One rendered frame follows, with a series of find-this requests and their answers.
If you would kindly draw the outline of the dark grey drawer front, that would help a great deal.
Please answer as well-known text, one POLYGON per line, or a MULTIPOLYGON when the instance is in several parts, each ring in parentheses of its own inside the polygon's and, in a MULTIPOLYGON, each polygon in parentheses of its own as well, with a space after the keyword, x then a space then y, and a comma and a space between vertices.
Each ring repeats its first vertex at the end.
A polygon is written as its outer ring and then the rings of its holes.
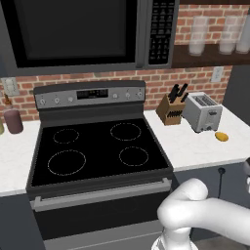
POLYGON ((175 172, 172 190, 191 178, 199 179, 207 186, 209 197, 221 198, 250 208, 250 193, 246 188, 247 175, 242 163, 175 172), (224 175, 219 174, 220 167, 225 168, 224 175))

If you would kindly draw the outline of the black and steel stove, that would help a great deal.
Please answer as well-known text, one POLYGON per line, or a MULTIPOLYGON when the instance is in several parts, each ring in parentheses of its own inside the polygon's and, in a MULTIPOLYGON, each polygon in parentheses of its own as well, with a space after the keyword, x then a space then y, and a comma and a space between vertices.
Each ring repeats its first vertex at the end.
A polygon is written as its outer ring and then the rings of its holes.
MULTIPOLYGON (((33 95, 40 128, 26 185, 31 207, 37 196, 172 181, 173 167, 144 116, 144 81, 57 84, 33 95)), ((162 231, 156 210, 170 190, 32 210, 46 250, 150 250, 162 231)))

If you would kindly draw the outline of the wooden knife block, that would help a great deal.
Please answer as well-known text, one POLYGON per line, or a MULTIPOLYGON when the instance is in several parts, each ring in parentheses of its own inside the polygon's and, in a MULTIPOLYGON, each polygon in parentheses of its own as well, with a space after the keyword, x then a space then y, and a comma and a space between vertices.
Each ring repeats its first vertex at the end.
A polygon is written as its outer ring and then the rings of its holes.
POLYGON ((186 98, 188 93, 186 89, 188 84, 185 83, 182 88, 179 88, 178 84, 175 84, 169 94, 166 94, 159 106, 156 109, 156 114, 167 125, 179 125, 181 123, 181 115, 186 106, 186 98))

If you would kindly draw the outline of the silver toaster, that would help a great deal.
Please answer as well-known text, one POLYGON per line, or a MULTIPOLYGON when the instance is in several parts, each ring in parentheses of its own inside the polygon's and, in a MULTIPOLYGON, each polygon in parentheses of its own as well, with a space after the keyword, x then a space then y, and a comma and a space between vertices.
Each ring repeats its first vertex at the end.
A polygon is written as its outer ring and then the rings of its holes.
POLYGON ((182 117, 195 133, 217 131, 223 107, 212 100, 206 93, 190 93, 186 100, 182 117))

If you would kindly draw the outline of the yellow potato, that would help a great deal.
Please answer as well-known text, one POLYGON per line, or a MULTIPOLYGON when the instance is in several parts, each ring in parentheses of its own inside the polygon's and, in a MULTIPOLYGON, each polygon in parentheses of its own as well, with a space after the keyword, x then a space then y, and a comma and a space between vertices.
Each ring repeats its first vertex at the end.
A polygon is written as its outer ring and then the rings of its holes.
POLYGON ((226 142, 229 139, 229 136, 223 132, 216 132, 215 137, 220 142, 226 142))

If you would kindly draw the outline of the black and steel microwave oven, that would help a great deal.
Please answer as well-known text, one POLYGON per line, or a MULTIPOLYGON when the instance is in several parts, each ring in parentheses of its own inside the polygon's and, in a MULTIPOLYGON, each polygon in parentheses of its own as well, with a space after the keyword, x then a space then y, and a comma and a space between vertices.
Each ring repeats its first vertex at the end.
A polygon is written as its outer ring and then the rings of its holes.
POLYGON ((180 0, 0 0, 0 77, 169 68, 180 0))

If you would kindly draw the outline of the dark red bottle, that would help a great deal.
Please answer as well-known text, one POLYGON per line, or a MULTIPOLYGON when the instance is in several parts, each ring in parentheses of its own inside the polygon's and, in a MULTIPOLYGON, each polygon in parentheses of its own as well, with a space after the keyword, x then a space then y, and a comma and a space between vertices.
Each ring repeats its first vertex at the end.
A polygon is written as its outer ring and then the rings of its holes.
POLYGON ((8 130, 11 134, 19 134, 23 130, 20 112, 13 107, 12 102, 7 94, 5 94, 4 97, 4 119, 7 124, 8 130))

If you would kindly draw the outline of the clear glass jar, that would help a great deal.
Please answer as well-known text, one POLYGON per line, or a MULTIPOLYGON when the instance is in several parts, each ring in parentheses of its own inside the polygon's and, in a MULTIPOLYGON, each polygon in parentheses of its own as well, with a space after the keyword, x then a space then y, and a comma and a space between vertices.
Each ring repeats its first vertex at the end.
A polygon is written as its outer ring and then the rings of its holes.
POLYGON ((239 28, 238 16, 226 16, 219 45, 221 54, 230 55, 233 52, 239 34, 239 28))
POLYGON ((246 16, 241 36, 236 44, 236 52, 247 54, 250 51, 250 15, 246 16))
POLYGON ((205 48, 205 39, 208 32, 209 18, 195 16, 191 27, 188 52, 192 56, 201 56, 205 48))

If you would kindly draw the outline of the dark grey tall cabinet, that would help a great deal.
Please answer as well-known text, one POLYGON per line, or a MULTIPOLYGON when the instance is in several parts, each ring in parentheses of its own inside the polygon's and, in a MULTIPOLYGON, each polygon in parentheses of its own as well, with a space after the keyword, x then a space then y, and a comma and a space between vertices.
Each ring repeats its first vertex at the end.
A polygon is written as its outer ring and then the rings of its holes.
POLYGON ((250 64, 232 67, 223 106, 242 120, 250 119, 250 64))

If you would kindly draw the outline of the dark grey cupboard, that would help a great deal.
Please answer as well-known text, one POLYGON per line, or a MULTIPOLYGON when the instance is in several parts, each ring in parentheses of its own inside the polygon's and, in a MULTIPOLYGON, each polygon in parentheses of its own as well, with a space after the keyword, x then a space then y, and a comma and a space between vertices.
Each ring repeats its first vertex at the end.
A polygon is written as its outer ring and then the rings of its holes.
POLYGON ((0 197, 0 250, 46 250, 26 194, 0 197))

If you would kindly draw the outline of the white wall socket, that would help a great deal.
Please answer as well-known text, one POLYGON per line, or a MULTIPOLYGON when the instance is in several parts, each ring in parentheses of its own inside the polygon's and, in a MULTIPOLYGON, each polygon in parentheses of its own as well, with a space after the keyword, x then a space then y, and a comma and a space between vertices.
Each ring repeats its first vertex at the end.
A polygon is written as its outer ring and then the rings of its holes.
POLYGON ((222 66, 215 66, 211 77, 212 82, 220 82, 223 75, 224 68, 222 66))

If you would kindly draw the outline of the dark wooden wall shelf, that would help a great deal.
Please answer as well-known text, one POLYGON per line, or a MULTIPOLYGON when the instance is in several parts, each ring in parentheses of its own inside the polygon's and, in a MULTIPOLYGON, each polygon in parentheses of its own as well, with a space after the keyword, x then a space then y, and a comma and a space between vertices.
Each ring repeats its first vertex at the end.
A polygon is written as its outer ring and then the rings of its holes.
POLYGON ((233 52, 231 55, 219 53, 219 40, 225 17, 242 18, 248 13, 249 8, 250 0, 180 0, 172 67, 250 64, 250 52, 248 54, 233 52), (188 53, 188 41, 194 16, 209 18, 205 49, 200 57, 191 56, 188 53))

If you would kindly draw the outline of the white light switch plate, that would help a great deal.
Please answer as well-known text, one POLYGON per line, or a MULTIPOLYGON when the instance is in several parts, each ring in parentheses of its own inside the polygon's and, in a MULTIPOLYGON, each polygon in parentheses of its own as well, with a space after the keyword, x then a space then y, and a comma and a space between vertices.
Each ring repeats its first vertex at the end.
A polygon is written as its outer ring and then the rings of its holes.
POLYGON ((10 97, 20 94, 18 83, 15 77, 5 77, 1 79, 4 86, 4 93, 10 97))

